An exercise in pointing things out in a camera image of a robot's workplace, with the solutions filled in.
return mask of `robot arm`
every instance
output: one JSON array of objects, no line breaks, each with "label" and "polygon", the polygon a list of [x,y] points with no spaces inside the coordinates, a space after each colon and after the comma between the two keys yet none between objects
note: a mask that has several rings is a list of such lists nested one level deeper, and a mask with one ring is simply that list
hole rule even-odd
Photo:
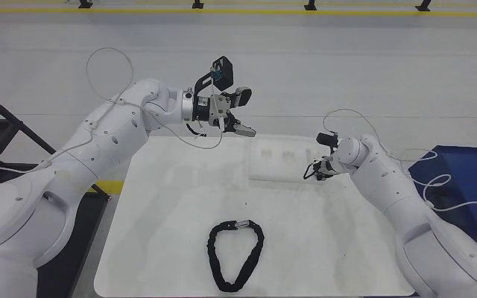
[{"label": "robot arm", "polygon": [[76,211],[88,188],[105,172],[130,159],[152,130],[169,124],[206,121],[224,132],[255,136],[230,112],[251,96],[242,87],[211,98],[198,93],[212,83],[221,91],[233,84],[232,63],[221,57],[196,90],[178,90],[147,79],[134,83],[84,119],[70,140],[40,166],[0,184],[0,292],[36,296],[37,269],[66,245]]},{"label": "robot arm", "polygon": [[313,165],[313,175],[318,180],[351,176],[361,195],[393,226],[398,266],[419,295],[477,295],[477,243],[425,204],[408,173],[376,138],[349,137],[338,144],[338,135],[321,133],[317,140],[329,146],[331,154]]}]

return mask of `yellow line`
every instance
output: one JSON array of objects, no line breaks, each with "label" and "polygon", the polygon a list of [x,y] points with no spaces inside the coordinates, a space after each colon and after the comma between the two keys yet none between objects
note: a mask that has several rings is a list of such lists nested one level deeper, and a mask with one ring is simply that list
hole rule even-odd
[{"label": "yellow line", "polygon": [[133,9],[133,8],[32,8],[9,7],[0,8],[0,13],[222,13],[222,14],[258,14],[258,15],[318,15],[318,16],[452,16],[477,17],[477,12],[450,12],[450,11],[348,11],[348,10],[244,10],[244,9]]},{"label": "yellow line", "polygon": [[[102,190],[104,190],[108,194],[121,194],[124,181],[99,180],[98,182],[96,182],[96,185],[99,186]],[[88,192],[96,192],[96,191],[90,188]]]},{"label": "yellow line", "polygon": [[[270,6],[297,6],[305,4],[306,1],[240,1],[240,0],[203,0],[205,4],[217,4],[217,5],[270,5]],[[64,0],[0,0],[0,4],[64,4]],[[168,0],[136,0],[134,4],[137,5],[189,5],[191,1],[168,1]],[[392,2],[319,2],[315,3],[317,6],[345,6],[345,7],[359,7],[359,6],[370,6],[370,7],[413,7],[419,3],[392,3]],[[477,4],[473,3],[452,3],[452,2],[441,2],[441,3],[432,3],[431,7],[477,7]]]}]

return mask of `floor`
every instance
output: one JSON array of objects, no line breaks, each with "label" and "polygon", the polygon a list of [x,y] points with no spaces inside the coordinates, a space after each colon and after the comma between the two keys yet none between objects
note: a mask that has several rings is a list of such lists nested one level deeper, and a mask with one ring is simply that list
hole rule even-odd
[{"label": "floor", "polygon": [[[0,18],[0,104],[59,148],[101,104],[85,76],[95,49],[120,48],[133,61],[136,79],[155,77],[184,89],[227,55],[236,86],[253,90],[237,117],[259,133],[314,137],[330,110],[351,108],[368,116],[397,154],[476,146],[476,27],[474,19],[406,16],[11,13]],[[98,55],[90,71],[105,95],[116,94],[130,75],[114,54]],[[349,112],[327,121],[342,135],[372,133]],[[44,157],[19,136],[0,159]],[[123,180],[127,167],[101,179]],[[92,280],[117,201],[107,207],[74,297],[97,297]]]}]

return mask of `table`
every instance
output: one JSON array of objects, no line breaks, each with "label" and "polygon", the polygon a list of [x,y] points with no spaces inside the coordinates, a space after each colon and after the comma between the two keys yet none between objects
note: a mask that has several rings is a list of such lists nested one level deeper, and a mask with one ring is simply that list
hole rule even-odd
[{"label": "table", "polygon": [[[214,283],[206,241],[222,221],[251,219],[263,228],[265,245],[247,284],[233,296],[414,293],[394,260],[391,225],[348,175],[323,185],[251,181],[250,142],[224,138],[216,149],[201,150],[174,137],[151,137],[130,164],[96,273],[96,292],[103,297],[229,296]],[[255,243],[251,229],[219,234],[215,246],[226,280],[235,280]]]}]

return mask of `black metal frame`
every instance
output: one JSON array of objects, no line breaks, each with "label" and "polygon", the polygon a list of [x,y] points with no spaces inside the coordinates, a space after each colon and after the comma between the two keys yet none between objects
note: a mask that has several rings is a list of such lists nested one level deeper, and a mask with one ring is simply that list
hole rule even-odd
[{"label": "black metal frame", "polygon": [[200,0],[194,0],[194,4],[192,4],[192,8],[195,9],[202,9],[203,8],[203,3],[200,2]]},{"label": "black metal frame", "polygon": [[[2,153],[5,148],[10,144],[13,137],[19,132],[22,131],[28,138],[32,139],[37,143],[41,148],[45,149],[49,154],[56,152],[52,146],[50,146],[44,139],[40,138],[34,131],[32,131],[28,126],[26,126],[23,121],[15,117],[7,108],[0,104],[0,115],[4,119],[0,119],[0,153]],[[15,166],[15,164],[6,164],[2,163],[4,167],[9,167],[9,165]],[[93,184],[91,186],[100,196],[106,200],[110,200],[111,197],[104,192],[99,186]]]},{"label": "black metal frame", "polygon": [[419,6],[416,6],[416,8],[418,11],[431,11],[429,9],[430,4],[431,4],[431,0],[424,0],[423,3],[421,3],[421,5]]},{"label": "black metal frame", "polygon": [[78,8],[90,8],[92,6],[92,2],[88,2],[88,0],[80,0],[80,6]]},{"label": "black metal frame", "polygon": [[315,0],[308,0],[308,4],[305,5],[305,10],[316,10]]}]

